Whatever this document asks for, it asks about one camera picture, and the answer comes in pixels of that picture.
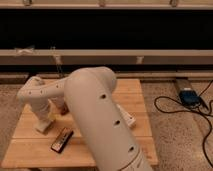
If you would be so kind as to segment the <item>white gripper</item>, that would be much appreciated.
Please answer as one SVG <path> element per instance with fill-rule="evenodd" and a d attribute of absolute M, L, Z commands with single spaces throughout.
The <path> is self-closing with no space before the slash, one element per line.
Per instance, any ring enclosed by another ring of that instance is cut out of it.
<path fill-rule="evenodd" d="M 41 102 L 34 104 L 32 107 L 32 111 L 38 118 L 39 126 L 47 127 L 52 123 L 52 120 L 48 116 L 50 112 L 49 102 Z"/>

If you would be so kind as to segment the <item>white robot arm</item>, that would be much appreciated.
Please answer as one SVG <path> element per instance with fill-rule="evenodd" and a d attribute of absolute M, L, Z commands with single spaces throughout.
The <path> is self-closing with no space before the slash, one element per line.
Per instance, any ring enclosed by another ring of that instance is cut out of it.
<path fill-rule="evenodd" d="M 40 108 L 62 96 L 99 171 L 153 171 L 112 98 L 116 83 L 107 67 L 81 68 L 49 84 L 39 85 L 33 77 L 17 97 Z"/>

